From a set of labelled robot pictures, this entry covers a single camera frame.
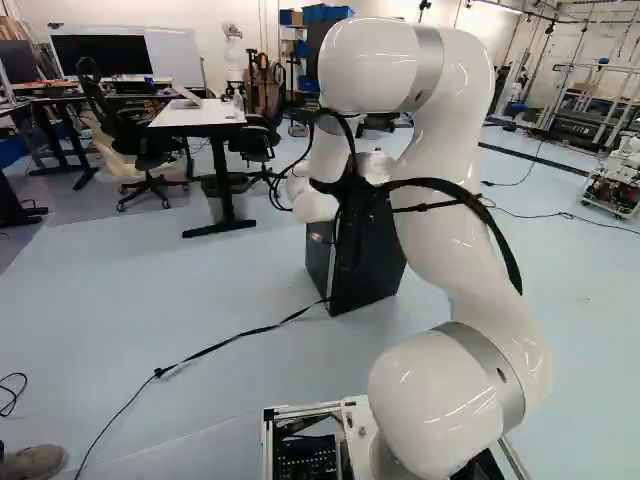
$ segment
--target monitor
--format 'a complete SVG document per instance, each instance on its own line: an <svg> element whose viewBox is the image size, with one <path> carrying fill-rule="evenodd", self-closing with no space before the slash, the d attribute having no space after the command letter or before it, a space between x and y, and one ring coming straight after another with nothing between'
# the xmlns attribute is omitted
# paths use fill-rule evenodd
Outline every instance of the monitor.
<svg viewBox="0 0 640 480"><path fill-rule="evenodd" d="M104 77L153 73L144 35L51 35L51 43L65 76L76 74L82 57L93 58Z"/></svg>
<svg viewBox="0 0 640 480"><path fill-rule="evenodd" d="M0 41L0 60L11 84L42 80L27 40Z"/></svg>

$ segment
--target person's foot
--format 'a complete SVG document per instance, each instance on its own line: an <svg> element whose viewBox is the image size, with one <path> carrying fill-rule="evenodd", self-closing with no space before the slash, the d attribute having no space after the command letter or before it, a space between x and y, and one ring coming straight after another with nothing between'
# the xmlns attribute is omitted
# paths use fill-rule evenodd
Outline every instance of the person's foot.
<svg viewBox="0 0 640 480"><path fill-rule="evenodd" d="M0 480L46 480L64 465L66 452L55 445L38 445L5 455Z"/></svg>

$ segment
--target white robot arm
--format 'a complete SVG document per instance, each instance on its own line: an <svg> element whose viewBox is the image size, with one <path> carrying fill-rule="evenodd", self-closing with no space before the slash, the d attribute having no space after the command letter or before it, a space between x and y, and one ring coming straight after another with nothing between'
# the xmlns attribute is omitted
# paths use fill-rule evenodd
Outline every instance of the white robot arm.
<svg viewBox="0 0 640 480"><path fill-rule="evenodd" d="M327 34L318 76L324 105L341 113L413 113L413 140L392 180L436 177L478 192L475 157L494 76L474 36L350 18ZM308 164L287 184L303 222L331 220L338 208L305 175L335 182L348 158L345 139L319 127ZM446 200L421 187L391 192L394 209ZM536 409L550 391L553 360L469 208L394 215L409 265L447 293L451 320L381 355L370 373L369 403L382 441L404 467L444 479Z"/></svg>

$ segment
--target white desk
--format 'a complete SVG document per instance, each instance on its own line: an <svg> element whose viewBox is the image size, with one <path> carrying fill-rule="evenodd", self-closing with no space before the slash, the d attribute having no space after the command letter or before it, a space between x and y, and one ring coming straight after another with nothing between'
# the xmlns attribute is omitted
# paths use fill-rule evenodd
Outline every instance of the white desk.
<svg viewBox="0 0 640 480"><path fill-rule="evenodd" d="M216 169L215 183L220 192L224 220L182 232L182 238L193 238L211 233L228 232L256 226L255 220L238 220L233 211L233 194L227 171L224 142L236 135L245 126L244 115L235 117L233 104L219 99L207 98L200 108L179 108L184 100L172 100L149 124L149 131L176 137L209 137L213 151L213 165Z"/></svg>
<svg viewBox="0 0 640 480"><path fill-rule="evenodd" d="M184 100L171 100L149 128L238 127L246 123L244 115L235 117L231 102L223 103L217 98L206 98L200 108L178 108L181 103Z"/></svg>

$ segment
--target office chair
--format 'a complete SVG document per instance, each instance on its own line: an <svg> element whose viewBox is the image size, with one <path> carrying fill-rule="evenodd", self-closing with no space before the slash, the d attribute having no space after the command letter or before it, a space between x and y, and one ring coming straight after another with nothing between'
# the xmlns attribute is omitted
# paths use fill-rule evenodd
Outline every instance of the office chair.
<svg viewBox="0 0 640 480"><path fill-rule="evenodd" d="M270 188L273 188L272 179L277 178L278 174L274 173L272 168L267 168L266 164L275 158L273 147L281 140L278 127L282 123L287 88L282 65L276 63L272 71L273 78L279 78L279 80L276 81L275 91L269 93L271 102L264 106L262 115L246 114L249 125L240 129L240 132L229 140L228 145L230 152L239 152L247 163L260 163L260 171L247 174L253 177L249 184L255 185L259 181L264 181Z"/></svg>
<svg viewBox="0 0 640 480"><path fill-rule="evenodd" d="M140 182L120 185L118 191L122 195L127 194L130 189L135 190L121 198L116 209L124 212L127 209L127 202L147 191L162 200L163 208L171 208L169 199L160 188L181 186L186 191L189 189L189 182L166 180L164 175L153 177L150 170L166 161L175 161L170 152L182 150L185 148L184 144L173 138L149 138L145 130L152 118L144 108L123 108L116 111L107 102L100 88L101 75L93 59L81 58L76 64L76 73L102 131L113 138L111 148L122 155L136 155L135 169L143 171L145 175L144 180Z"/></svg>

